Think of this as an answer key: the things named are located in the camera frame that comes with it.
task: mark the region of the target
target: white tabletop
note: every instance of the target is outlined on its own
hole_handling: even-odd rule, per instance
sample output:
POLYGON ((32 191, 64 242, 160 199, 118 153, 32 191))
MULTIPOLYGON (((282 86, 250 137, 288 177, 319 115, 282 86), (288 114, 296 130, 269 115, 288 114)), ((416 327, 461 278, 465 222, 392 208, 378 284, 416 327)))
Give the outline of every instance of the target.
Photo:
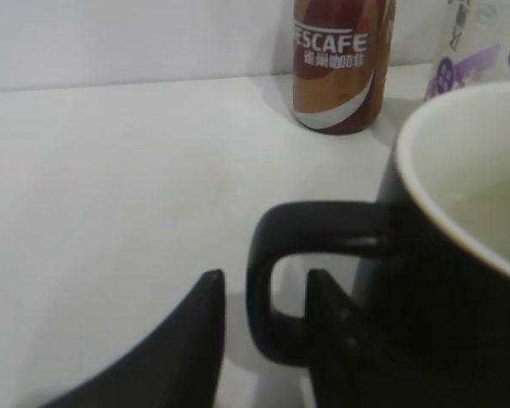
MULTIPOLYGON (((373 200, 427 78, 391 69, 377 123, 343 138, 291 119, 290 76, 0 93, 0 408, 93 376, 214 268, 228 286, 217 407, 311 406, 306 371, 249 338, 251 234, 284 201, 373 200)), ((354 265, 284 262, 276 302, 299 313, 310 266, 347 286, 354 265)))

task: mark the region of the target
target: white wall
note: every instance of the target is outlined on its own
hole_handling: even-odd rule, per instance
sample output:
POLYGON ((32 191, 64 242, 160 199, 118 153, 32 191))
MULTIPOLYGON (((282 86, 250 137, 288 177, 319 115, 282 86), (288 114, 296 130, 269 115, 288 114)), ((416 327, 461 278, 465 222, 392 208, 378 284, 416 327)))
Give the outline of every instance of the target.
MULTIPOLYGON (((428 60, 445 0, 399 0, 394 62, 428 60)), ((0 0, 0 90, 287 72, 292 0, 0 0)))

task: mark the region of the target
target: nescafe can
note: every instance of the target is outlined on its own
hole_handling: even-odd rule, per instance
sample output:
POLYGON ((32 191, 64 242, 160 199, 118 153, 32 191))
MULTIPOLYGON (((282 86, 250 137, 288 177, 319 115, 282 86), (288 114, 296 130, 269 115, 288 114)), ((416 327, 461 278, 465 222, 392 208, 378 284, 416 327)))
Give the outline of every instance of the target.
POLYGON ((306 127, 349 134, 383 104, 395 0, 297 0, 294 113, 306 127))

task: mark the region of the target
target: mug rim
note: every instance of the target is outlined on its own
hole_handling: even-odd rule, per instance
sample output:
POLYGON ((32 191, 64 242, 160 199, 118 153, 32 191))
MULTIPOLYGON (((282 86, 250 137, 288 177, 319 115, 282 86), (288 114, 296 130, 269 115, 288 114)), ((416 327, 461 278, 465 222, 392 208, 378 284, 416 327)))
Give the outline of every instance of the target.
POLYGON ((510 278, 510 261, 467 232, 428 193, 414 166, 413 145, 425 121, 438 115, 449 103, 509 93, 510 82, 494 82, 453 91, 427 102, 414 112, 402 127, 394 157, 395 165, 408 194, 429 220, 462 250, 508 278, 510 278))

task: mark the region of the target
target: mug handle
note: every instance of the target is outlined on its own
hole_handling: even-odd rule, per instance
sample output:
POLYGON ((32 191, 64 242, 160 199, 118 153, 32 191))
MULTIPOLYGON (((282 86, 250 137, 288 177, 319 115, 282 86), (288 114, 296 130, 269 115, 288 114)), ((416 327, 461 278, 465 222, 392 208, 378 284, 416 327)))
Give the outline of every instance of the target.
POLYGON ((277 363, 308 365, 305 320, 271 304, 272 271, 281 258, 317 252, 380 258, 388 252, 388 231, 388 209, 380 203, 299 202, 268 211, 247 265, 247 317, 259 350, 277 363))

